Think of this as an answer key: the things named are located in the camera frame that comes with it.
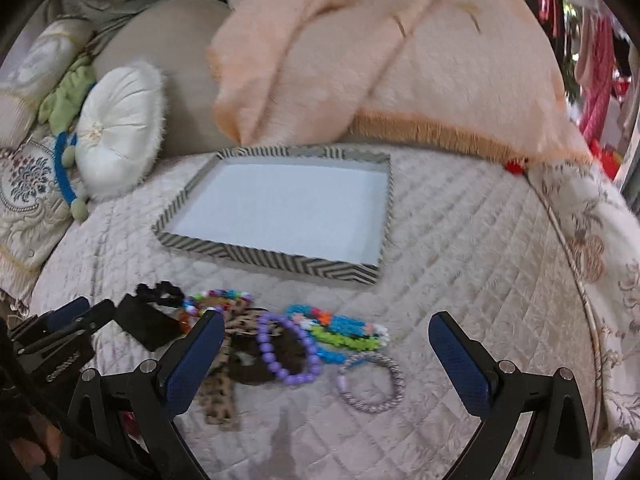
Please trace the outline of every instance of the peach fuzzy blanket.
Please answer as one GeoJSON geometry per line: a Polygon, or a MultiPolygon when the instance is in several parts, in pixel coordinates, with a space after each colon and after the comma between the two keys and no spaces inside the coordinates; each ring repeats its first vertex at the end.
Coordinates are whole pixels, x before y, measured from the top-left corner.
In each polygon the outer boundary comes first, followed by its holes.
{"type": "Polygon", "coordinates": [[[500,163],[591,160],[523,0],[245,0],[207,55],[216,123],[245,146],[351,128],[500,163]]]}

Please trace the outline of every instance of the white quilted fabric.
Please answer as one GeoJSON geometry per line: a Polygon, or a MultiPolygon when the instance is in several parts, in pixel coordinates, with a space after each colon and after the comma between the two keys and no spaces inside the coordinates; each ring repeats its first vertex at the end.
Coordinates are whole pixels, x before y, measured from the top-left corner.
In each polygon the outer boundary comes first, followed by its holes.
{"type": "MultiPolygon", "coordinates": [[[[478,422],[466,414],[428,343],[428,321],[440,310],[495,358],[509,358],[521,370],[571,368],[592,425],[588,324],[558,236],[527,181],[475,158],[383,149],[392,155],[394,205],[385,268],[374,287],[314,282],[162,247],[149,226],[207,160],[201,155],[164,161],[144,185],[94,206],[87,222],[73,225],[43,270],[32,312],[78,295],[117,302],[139,282],[170,280],[186,293],[234,288],[273,310],[306,303],[389,327],[388,354],[407,383],[405,401],[391,412],[366,415],[345,405],[333,367],[298,389],[237,385],[239,431],[208,426],[194,402],[177,424],[213,479],[442,478],[478,422]]],[[[149,355],[113,322],[96,345],[94,364],[103,374],[131,370],[149,355]]],[[[376,399],[389,391],[382,370],[363,365],[350,373],[356,394],[376,399]]],[[[505,463],[514,459],[516,444],[505,463]]],[[[502,465],[494,478],[507,471],[502,465]]]]}

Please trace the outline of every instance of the tray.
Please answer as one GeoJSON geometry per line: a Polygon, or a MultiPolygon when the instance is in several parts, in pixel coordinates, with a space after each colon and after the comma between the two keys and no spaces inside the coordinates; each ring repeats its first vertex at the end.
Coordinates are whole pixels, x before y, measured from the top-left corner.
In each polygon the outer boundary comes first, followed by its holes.
{"type": "Polygon", "coordinates": [[[167,247],[372,285],[391,202],[387,153],[233,148],[214,154],[152,230],[167,247]]]}

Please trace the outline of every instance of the purple beaded bracelet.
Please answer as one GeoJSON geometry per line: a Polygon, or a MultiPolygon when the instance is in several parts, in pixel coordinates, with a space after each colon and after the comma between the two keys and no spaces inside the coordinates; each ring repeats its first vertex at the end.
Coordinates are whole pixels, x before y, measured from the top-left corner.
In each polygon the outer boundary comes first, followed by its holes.
{"type": "Polygon", "coordinates": [[[258,316],[258,335],[256,339],[260,343],[260,353],[262,354],[262,360],[267,363],[267,368],[270,372],[276,374],[279,381],[282,381],[287,386],[312,383],[322,373],[321,360],[318,356],[318,347],[315,342],[306,335],[306,330],[287,319],[287,316],[280,316],[272,312],[258,316]],[[289,371],[285,370],[276,360],[276,354],[273,353],[273,345],[271,344],[271,336],[269,335],[269,323],[271,321],[280,323],[284,328],[293,330],[296,333],[299,341],[306,349],[307,368],[305,372],[290,375],[289,371]]]}

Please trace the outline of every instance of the screw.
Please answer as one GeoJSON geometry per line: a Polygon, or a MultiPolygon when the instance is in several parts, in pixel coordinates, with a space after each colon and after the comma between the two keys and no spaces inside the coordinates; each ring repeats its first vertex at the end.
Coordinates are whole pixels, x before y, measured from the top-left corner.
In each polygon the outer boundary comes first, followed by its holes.
{"type": "Polygon", "coordinates": [[[565,381],[570,381],[574,378],[574,373],[569,368],[560,368],[560,377],[565,381]]]}
{"type": "Polygon", "coordinates": [[[89,368],[88,370],[82,372],[81,377],[83,381],[90,381],[95,377],[95,370],[93,368],[89,368]]]}
{"type": "Polygon", "coordinates": [[[498,367],[506,374],[513,374],[516,371],[516,365],[511,361],[500,361],[498,367]]]}
{"type": "Polygon", "coordinates": [[[146,361],[142,361],[140,363],[140,371],[143,374],[148,374],[156,369],[156,365],[156,361],[154,361],[153,359],[147,359],[146,361]]]}

